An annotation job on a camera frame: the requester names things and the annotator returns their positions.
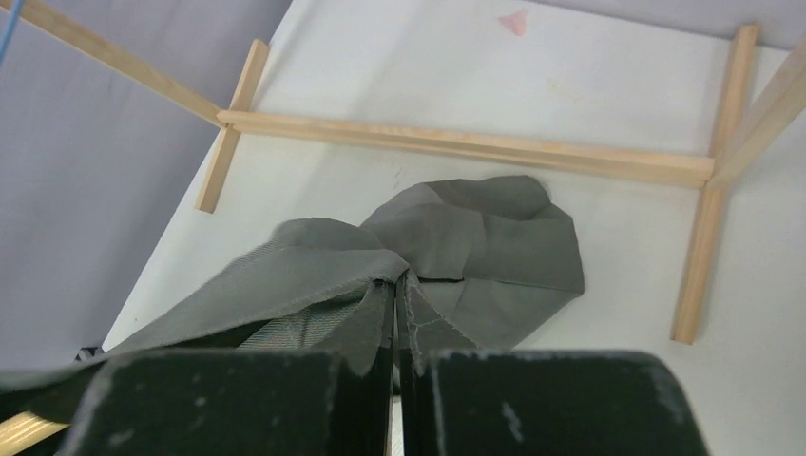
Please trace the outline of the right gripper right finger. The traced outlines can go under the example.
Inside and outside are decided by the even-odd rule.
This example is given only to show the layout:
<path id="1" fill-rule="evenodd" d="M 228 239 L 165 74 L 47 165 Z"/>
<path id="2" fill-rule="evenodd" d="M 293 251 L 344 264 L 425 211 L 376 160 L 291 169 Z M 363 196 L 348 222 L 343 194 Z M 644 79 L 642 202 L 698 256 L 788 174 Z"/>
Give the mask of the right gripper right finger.
<path id="1" fill-rule="evenodd" d="M 477 348 L 396 285 L 403 447 L 409 455 L 705 455 L 685 392 L 641 351 Z"/>

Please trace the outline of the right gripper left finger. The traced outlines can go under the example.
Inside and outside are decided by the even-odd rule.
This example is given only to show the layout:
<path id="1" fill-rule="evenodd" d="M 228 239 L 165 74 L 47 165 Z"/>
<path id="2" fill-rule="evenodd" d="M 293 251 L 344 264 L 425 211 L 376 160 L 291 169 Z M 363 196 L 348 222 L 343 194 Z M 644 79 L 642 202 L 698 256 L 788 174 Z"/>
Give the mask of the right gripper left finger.
<path id="1" fill-rule="evenodd" d="M 384 455 L 394 287 L 309 350 L 148 351 L 95 375 L 64 455 Z"/>

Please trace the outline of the grey pleated skirt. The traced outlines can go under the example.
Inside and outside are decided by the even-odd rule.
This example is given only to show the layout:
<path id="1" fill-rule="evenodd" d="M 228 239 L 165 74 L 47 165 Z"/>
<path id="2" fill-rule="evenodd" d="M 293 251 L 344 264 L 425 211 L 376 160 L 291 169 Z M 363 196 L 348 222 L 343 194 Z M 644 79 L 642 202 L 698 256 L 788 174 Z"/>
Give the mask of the grey pleated skirt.
<path id="1" fill-rule="evenodd" d="M 163 347 L 333 350 L 367 372 L 396 295 L 434 348 L 510 349 L 585 291 L 572 218 L 529 176 L 414 185 L 355 226 L 282 223 L 112 349 L 51 370 L 5 371 L 1 402 L 67 421 L 104 362 Z"/>

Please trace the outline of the yellow hanger with metal hook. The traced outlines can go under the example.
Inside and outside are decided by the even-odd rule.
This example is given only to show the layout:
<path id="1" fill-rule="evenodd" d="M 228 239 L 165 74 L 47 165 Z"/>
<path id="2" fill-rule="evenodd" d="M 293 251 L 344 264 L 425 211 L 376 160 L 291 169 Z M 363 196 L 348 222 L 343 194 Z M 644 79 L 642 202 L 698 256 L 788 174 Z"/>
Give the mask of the yellow hanger with metal hook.
<path id="1" fill-rule="evenodd" d="M 16 455 L 68 427 L 31 412 L 18 413 L 1 423 L 1 455 Z"/>

